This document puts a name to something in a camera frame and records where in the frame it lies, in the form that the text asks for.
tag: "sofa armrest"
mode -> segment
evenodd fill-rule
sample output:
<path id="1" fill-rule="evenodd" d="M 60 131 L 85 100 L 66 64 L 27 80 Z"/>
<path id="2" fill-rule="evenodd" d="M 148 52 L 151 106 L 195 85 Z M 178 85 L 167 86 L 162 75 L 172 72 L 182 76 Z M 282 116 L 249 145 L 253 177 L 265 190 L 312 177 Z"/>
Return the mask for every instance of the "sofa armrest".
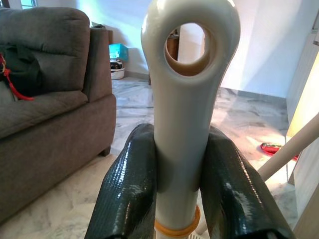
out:
<path id="1" fill-rule="evenodd" d="M 109 42 L 106 29 L 91 28 L 83 93 L 87 95 L 90 102 L 112 93 Z"/>

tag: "black bag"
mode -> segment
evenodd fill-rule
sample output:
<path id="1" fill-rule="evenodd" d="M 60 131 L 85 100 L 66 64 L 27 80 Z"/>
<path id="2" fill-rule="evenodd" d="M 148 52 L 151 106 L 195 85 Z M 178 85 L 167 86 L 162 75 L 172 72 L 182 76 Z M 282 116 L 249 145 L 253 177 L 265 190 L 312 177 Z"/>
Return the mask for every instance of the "black bag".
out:
<path id="1" fill-rule="evenodd" d="M 33 53 L 21 45 L 0 45 L 0 53 L 16 90 L 25 96 L 40 94 L 42 74 Z M 7 81 L 4 75 L 0 75 L 0 80 Z"/>

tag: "gray sofa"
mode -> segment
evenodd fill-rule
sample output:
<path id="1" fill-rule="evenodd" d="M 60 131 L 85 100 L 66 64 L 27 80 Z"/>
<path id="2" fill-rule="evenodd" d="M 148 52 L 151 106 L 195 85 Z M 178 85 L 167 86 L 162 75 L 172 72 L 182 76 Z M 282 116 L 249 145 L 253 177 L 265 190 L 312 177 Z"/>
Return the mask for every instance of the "gray sofa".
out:
<path id="1" fill-rule="evenodd" d="M 0 105 L 0 223 L 113 140 L 108 34 L 72 8 L 0 9 L 0 44 L 32 50 L 43 75 L 34 101 Z"/>

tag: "window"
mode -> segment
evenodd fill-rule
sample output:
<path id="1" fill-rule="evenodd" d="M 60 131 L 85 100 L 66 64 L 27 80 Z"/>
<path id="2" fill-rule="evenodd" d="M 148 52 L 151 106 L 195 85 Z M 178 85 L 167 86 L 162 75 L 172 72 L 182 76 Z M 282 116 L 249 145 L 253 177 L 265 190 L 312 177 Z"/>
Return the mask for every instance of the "window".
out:
<path id="1" fill-rule="evenodd" d="M 33 8 L 36 6 L 35 0 L 21 0 L 22 9 Z"/>

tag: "orange ring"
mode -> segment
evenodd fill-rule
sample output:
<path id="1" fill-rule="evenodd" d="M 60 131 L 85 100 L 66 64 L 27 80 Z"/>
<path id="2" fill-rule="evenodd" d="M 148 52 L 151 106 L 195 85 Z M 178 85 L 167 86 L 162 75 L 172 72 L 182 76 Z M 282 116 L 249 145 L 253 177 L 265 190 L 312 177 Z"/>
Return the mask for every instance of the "orange ring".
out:
<path id="1" fill-rule="evenodd" d="M 196 205 L 194 221 L 187 228 L 178 230 L 178 231 L 171 230 L 164 227 L 155 219 L 155 229 L 159 231 L 160 233 L 162 233 L 163 235 L 168 236 L 170 238 L 185 238 L 189 236 L 196 229 L 199 223 L 199 219 L 200 219 L 200 209 L 198 205 Z"/>

